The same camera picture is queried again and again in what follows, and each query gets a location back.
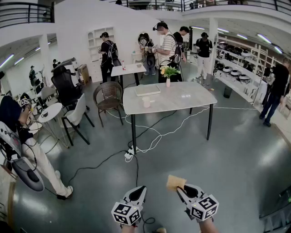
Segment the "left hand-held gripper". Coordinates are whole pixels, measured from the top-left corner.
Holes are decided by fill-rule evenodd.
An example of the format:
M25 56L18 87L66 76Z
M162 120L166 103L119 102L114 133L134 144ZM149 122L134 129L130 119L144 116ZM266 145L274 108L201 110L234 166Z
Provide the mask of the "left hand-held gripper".
M146 186L135 187L125 193L124 199L116 202L111 210L115 222L133 226L141 219L143 203L146 199Z

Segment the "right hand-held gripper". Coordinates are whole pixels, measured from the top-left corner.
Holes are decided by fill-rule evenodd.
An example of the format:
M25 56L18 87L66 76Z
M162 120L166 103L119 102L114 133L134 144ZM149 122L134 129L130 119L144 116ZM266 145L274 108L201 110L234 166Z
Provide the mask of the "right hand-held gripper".
M185 184L184 188L177 187L176 191L181 201L186 204L186 213L191 220L205 221L216 214L219 202L199 186Z

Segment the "yellow sponge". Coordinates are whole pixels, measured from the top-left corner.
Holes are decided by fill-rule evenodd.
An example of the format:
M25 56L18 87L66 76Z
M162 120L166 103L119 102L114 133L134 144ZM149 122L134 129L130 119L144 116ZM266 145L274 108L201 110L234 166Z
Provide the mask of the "yellow sponge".
M168 190L174 191L174 192L177 190L178 187L184 190L184 186L186 184L186 181L187 180L184 178L169 175L166 187Z

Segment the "beige cup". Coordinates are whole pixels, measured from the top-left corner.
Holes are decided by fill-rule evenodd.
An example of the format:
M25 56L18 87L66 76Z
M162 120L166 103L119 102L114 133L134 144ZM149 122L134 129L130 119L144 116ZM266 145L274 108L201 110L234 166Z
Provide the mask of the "beige cup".
M155 100L151 100L148 96L143 97L142 101L144 108L149 108L151 106L151 103L155 102Z

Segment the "person's right forearm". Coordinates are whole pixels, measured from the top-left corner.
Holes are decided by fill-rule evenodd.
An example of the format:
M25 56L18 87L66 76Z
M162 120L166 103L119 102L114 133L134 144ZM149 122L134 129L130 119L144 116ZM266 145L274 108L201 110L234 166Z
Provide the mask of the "person's right forearm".
M206 219L205 221L199 222L199 227L201 233L219 233L210 218Z

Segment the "white power strip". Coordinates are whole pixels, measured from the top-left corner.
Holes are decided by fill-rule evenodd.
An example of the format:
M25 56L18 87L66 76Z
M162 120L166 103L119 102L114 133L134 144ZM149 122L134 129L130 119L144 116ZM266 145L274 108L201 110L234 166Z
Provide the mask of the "white power strip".
M130 162L134 156L134 148L131 146L125 153L125 162Z

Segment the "brown wicker chair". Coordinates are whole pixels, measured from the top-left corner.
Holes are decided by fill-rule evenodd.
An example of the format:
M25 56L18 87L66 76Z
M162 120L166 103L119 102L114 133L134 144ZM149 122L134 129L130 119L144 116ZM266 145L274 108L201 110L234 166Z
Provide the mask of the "brown wicker chair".
M100 84L93 92L93 101L98 109L98 116L101 126L104 127L101 113L107 110L116 110L119 114L121 124L124 125L119 107L121 106L123 90L121 85L115 81L108 81Z

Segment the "white chair with black legs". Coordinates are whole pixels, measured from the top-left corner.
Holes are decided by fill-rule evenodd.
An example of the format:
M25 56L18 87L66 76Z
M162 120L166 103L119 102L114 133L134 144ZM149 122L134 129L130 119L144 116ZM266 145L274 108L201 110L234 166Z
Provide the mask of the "white chair with black legs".
M87 108L86 108L85 94L82 94L80 98L77 100L75 109L68 111L64 116L61 117L60 127L64 128L71 146L73 146L74 144L73 144L70 134L74 132L77 132L77 134L84 140L84 142L87 145L90 145L90 142L78 130L78 127L80 126L80 122L83 116L86 117L86 119L88 120L88 122L91 124L92 127L95 127L91 119L88 117L86 113L86 109Z

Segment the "white tray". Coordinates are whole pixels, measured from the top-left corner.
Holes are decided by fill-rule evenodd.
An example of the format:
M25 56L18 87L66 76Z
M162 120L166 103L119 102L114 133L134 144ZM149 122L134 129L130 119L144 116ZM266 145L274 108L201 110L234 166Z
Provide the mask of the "white tray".
M137 96L148 96L160 94L161 90L156 84L144 85L143 89L137 89L135 87L135 93Z

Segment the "round white side table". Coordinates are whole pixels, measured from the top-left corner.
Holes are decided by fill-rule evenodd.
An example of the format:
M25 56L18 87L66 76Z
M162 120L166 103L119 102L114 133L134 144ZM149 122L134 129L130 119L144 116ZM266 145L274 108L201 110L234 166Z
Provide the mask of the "round white side table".
M65 148L69 148L70 146L67 145L63 131L60 127L59 122L59 114L62 111L62 104L57 102L52 104L51 106L47 107L45 110L42 111L40 116L37 119L37 122L41 123L44 129L60 144L62 144ZM45 112L48 112L47 117L41 117L41 115Z

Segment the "white storage rack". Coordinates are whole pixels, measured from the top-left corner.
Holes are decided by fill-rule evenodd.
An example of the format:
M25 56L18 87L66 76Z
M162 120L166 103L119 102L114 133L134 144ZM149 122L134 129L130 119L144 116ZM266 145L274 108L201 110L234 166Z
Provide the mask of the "white storage rack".
M215 61L218 61L216 55L217 46L220 42L225 42L235 47L241 47L251 52L252 56L247 57L245 60L250 63L252 72L250 72L249 69L244 69L242 66L232 63L228 60L222 60L225 65L232 66L241 71L243 74L248 75L251 78L251 82L249 84L240 83L236 78L231 77L222 71L217 71L215 74L213 74L213 76L221 82L225 83L225 85L232 88L233 91L241 95L249 103L262 103L264 96L266 95L268 82L271 79L272 69L277 64L281 63L282 56L277 56L273 50L256 43L242 42L234 39L231 40L227 37L219 36L217 37L216 52L214 54Z

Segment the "yellow flower bunch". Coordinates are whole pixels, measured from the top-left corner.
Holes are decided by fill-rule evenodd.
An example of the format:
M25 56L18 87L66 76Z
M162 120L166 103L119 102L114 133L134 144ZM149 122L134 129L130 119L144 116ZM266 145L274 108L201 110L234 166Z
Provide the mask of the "yellow flower bunch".
M165 78L170 79L171 76L176 75L176 74L180 74L181 72L178 69L176 69L175 67L165 65L165 66L160 67L160 73Z

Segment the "white table with black legs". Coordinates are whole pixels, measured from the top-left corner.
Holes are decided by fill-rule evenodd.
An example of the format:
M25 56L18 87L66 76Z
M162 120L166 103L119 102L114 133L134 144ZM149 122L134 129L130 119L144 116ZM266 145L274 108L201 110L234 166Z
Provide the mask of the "white table with black legs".
M138 73L143 73L146 71L146 69L143 66L143 64L140 68L138 68L136 66L137 64L139 64L139 63L125 65L125 71L122 70L122 66L115 66L112 68L111 76L119 76L120 77L120 85L121 85L122 89L124 88L123 87L123 75L134 74L136 85L138 86L140 84Z

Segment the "row of cooking pans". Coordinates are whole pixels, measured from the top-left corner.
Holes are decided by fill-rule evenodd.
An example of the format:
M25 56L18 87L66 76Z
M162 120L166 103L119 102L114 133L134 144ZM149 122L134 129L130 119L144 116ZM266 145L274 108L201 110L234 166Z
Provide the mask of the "row of cooking pans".
M220 42L217 46L216 55L218 61L215 61L213 74L215 74L217 71L222 71L231 77L236 78L240 83L249 84L251 82L251 78L248 75L243 74L241 71L232 66L225 65L222 60L228 60L232 63L242 66L244 69L249 69L249 71L252 72L250 63L245 60L250 56L252 56L252 54L247 49L235 47L225 42Z

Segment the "black office chair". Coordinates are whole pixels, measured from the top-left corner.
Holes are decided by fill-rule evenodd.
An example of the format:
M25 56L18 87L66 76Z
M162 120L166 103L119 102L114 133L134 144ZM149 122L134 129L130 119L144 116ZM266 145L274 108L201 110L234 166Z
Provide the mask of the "black office chair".
M57 90L57 100L67 111L74 110L78 99L83 94L82 85L73 84L71 71L64 66L56 67L53 74L51 81Z

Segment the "cardboard box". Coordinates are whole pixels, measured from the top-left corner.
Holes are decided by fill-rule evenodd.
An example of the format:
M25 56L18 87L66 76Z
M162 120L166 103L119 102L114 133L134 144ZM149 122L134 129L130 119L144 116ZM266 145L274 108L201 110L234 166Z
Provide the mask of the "cardboard box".
M88 71L88 67L86 64L82 64L78 67L78 72L79 72L79 76L82 80L82 83L84 85L86 85L89 80L90 80L90 76L89 76L89 71Z

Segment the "grey padded chair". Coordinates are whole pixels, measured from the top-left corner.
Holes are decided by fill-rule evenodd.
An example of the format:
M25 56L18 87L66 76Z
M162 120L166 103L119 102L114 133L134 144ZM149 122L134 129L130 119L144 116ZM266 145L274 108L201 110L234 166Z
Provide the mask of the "grey padded chair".
M56 103L57 102L57 99L55 97L56 93L57 93L56 89L49 86L45 86L41 90L41 99L43 102L45 102L49 98L48 102Z

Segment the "white robot with grey lid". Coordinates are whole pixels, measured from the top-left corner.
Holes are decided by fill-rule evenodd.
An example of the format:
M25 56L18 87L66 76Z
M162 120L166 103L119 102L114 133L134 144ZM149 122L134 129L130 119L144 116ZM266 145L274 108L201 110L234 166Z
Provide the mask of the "white robot with grey lid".
M67 66L72 66L74 70L71 71L69 68L67 68ZM78 64L77 64L77 61L74 57L61 62L55 68L53 68L51 70L51 72L54 75L57 75L57 74L60 74L64 71L67 71L67 70L70 71L72 76L76 76L77 80L80 78L80 76L78 74Z

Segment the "white shelf cabinet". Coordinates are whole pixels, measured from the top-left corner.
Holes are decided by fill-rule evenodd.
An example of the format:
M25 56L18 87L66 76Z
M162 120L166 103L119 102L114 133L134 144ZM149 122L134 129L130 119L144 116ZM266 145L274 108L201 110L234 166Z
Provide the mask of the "white shelf cabinet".
M114 39L114 27L105 27L96 30L87 32L87 42L88 42L88 52L90 63L88 63L88 71L93 83L102 82L102 73L101 73L101 62L102 54L99 54L98 51L101 49L103 43L101 34L107 32L109 39L115 41Z

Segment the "row of ceiling tube lights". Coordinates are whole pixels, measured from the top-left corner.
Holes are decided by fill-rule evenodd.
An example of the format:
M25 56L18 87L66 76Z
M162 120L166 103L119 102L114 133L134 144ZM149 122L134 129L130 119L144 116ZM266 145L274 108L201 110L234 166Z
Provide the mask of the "row of ceiling tube lights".
M236 32L234 30L225 30L225 29L217 29L217 33L222 36L226 37L235 37L235 38L240 38L245 41L252 41L257 44L262 44L263 46L268 46L272 50L276 51L279 54L284 54L286 51L283 49L282 46L280 46L279 43L275 42L275 39L271 39L270 36L264 35L262 33L257 33L257 32L252 32L250 31L250 35L244 32Z

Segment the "black balcony railing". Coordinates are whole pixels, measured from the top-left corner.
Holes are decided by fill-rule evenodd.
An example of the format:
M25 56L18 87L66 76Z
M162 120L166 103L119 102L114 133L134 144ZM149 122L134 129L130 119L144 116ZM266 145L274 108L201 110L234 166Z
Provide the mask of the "black balcony railing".
M51 6L30 2L0 3L0 29L31 23L54 23L54 3Z
M185 12L200 8L247 5L275 10L291 16L291 0L106 0L134 10L166 10Z

